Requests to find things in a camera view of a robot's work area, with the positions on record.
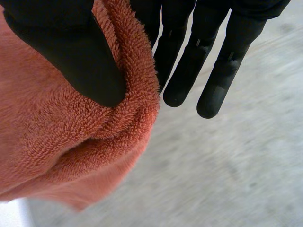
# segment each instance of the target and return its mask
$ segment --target black fingertip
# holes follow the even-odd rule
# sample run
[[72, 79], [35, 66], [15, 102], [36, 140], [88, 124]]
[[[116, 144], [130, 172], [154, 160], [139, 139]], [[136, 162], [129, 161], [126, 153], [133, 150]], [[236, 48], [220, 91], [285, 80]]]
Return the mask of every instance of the black fingertip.
[[206, 119], [215, 117], [225, 99], [227, 90], [222, 87], [207, 84], [197, 104], [198, 114]]
[[179, 93], [171, 93], [169, 90], [165, 89], [163, 93], [164, 102], [170, 107], [179, 107], [183, 104], [187, 94], [183, 92]]

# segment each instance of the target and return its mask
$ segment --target black glove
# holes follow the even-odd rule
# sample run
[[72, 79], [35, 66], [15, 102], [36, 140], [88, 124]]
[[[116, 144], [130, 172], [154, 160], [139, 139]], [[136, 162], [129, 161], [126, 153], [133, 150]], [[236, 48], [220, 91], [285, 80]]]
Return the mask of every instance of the black glove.
[[17, 36], [60, 70], [77, 91], [113, 107], [125, 97], [125, 80], [92, 15], [93, 2], [0, 0], [6, 22]]
[[229, 9], [232, 14], [226, 38], [202, 92], [197, 111], [204, 118], [217, 115], [250, 44], [268, 19], [278, 17], [290, 0], [130, 0], [137, 18], [145, 24], [152, 45], [160, 26], [163, 34], [154, 55], [161, 90], [164, 88], [184, 41], [187, 21], [194, 9], [192, 34], [163, 99], [180, 106], [191, 90]]

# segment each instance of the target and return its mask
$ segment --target terry cloth towel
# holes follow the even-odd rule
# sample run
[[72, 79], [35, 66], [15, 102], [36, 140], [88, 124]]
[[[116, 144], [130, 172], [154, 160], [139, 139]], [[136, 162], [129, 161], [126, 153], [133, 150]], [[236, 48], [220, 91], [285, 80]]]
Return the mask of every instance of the terry cloth towel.
[[159, 109], [148, 38], [128, 0], [96, 0], [93, 13], [125, 74], [126, 99], [116, 108], [76, 92], [0, 16], [2, 201], [38, 197], [84, 209], [111, 192], [146, 148]]

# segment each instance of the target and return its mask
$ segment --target concrete floor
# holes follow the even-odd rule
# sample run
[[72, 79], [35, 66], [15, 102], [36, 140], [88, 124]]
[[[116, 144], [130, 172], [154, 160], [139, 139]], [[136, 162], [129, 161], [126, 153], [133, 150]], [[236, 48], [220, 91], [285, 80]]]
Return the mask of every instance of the concrete floor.
[[37, 227], [302, 227], [303, 1], [251, 46], [217, 117], [196, 103], [224, 39], [180, 108], [164, 103], [125, 182], [83, 213], [30, 201]]

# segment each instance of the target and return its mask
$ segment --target speckled surface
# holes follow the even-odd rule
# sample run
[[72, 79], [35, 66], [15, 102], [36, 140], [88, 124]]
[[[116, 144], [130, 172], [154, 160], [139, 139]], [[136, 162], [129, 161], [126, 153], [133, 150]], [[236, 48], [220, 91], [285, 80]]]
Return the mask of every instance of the speckled surface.
[[145, 154], [108, 198], [82, 213], [30, 201], [37, 227], [302, 227], [303, 1], [251, 46], [217, 117], [196, 103], [224, 39], [186, 102], [162, 104]]

